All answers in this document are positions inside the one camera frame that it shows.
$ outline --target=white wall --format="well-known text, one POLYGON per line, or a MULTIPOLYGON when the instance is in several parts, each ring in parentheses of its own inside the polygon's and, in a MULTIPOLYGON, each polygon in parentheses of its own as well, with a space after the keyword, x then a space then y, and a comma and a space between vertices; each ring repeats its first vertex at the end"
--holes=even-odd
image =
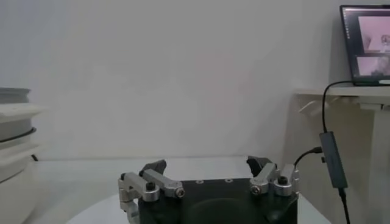
POLYGON ((0 86, 50 107, 34 120, 49 141, 41 159, 279 161, 293 87, 347 71, 332 53, 340 4, 4 0, 0 86))

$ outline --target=black cable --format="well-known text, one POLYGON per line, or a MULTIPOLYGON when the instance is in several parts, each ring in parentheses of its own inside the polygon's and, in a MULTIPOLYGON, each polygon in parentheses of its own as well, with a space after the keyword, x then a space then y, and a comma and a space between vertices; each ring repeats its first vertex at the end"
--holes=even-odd
POLYGON ((347 206, 347 195, 346 195, 344 188, 339 188, 339 195, 340 195, 340 198, 342 201, 342 205, 344 207, 344 213, 346 214, 347 224, 350 224, 351 222, 349 220, 349 212, 348 212, 348 206, 347 206))
POLYGON ((36 155, 32 154, 31 157, 32 157, 32 159, 33 159, 35 162, 38 162, 38 158, 37 158, 36 155))
POLYGON ((297 160, 295 160, 295 162, 294 162, 294 167, 297 167, 299 161, 300 161, 303 157, 305 157, 305 156, 307 156, 307 155, 309 155, 309 154, 312 154, 312 153, 322 153, 322 147, 321 147, 321 146, 315 147, 315 148, 313 148, 313 149, 311 149, 311 150, 305 152, 304 154, 300 155, 300 156, 297 158, 297 160))
MULTIPOLYGON (((20 135, 16 135, 16 136, 13 136, 11 138, 6 138, 6 139, 2 139, 0 140, 0 143, 4 143, 4 142, 8 142, 8 141, 12 141, 12 140, 16 140, 18 138, 22 138, 22 137, 25 137, 27 135, 31 135, 32 133, 35 133, 37 131, 36 128, 32 127, 29 131, 25 132, 25 133, 22 133, 20 135)), ((31 155, 32 159, 34 161, 38 161, 38 158, 35 156, 35 155, 31 155)))

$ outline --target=white bowl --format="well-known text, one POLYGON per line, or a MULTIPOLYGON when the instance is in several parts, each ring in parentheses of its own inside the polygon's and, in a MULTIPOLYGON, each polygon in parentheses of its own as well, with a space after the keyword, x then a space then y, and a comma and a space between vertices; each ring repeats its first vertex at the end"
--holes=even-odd
POLYGON ((0 183, 0 223, 22 224, 37 204, 32 166, 0 183))

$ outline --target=metal clamp arm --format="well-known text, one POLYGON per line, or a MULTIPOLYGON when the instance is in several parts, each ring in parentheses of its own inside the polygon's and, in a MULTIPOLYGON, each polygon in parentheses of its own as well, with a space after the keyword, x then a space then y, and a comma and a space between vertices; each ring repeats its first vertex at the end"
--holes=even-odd
POLYGON ((250 191, 254 195, 268 193, 269 184, 276 176, 276 164, 267 163, 261 172, 249 180, 250 191))
POLYGON ((119 193, 127 193, 130 200, 142 197, 144 201, 157 201, 160 198, 160 188, 154 183, 148 183, 142 177, 130 172, 118 180, 119 193))
POLYGON ((145 180, 153 182, 159 186, 167 197, 182 198, 185 195, 182 182, 171 180, 152 169, 145 170, 142 177, 145 180))

